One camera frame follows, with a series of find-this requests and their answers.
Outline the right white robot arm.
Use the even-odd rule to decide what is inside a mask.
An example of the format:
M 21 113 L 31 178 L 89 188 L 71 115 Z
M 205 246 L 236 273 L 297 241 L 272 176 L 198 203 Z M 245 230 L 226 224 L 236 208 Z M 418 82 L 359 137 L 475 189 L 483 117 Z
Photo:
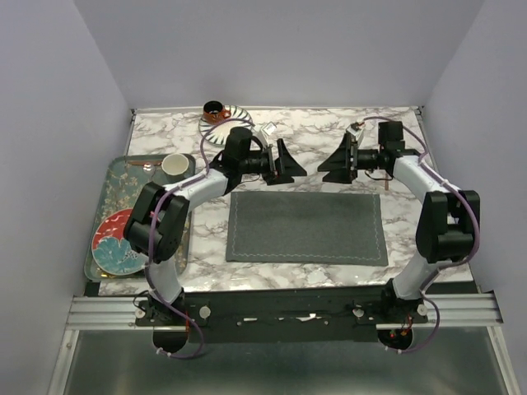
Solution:
M 391 323 L 408 313 L 407 300 L 419 300 L 444 270 L 468 263 L 480 245 L 480 197 L 439 175 L 425 161 L 426 148 L 406 146 L 409 128 L 400 121 L 377 116 L 376 149 L 362 149 L 364 123 L 351 124 L 337 149 L 317 170 L 323 180 L 349 184 L 359 171 L 383 170 L 402 183 L 422 204 L 417 223 L 417 252 L 390 282 L 393 294 L 379 302 L 380 316 Z

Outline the grey cloth napkin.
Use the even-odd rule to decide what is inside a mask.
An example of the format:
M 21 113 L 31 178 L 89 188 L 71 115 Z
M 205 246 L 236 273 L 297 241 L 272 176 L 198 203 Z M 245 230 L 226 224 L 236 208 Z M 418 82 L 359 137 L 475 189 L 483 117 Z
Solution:
M 385 267 L 376 194 L 231 194 L 226 260 Z

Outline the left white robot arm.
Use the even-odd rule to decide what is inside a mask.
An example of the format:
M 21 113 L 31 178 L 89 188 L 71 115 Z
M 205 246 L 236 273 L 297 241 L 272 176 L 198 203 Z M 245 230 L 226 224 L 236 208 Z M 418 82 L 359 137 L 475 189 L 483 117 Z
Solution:
M 306 176 L 306 170 L 281 138 L 274 158 L 273 148 L 265 146 L 248 128 L 234 127 L 223 150 L 200 173 L 175 184 L 150 182 L 142 188 L 124 227 L 124 238 L 132 251 L 147 256 L 144 272 L 149 293 L 157 300 L 154 314 L 165 325 L 177 323 L 183 313 L 177 300 L 183 288 L 166 261 L 180 246 L 188 214 L 232 192 L 245 174 L 256 174 L 268 185 L 279 185 Z

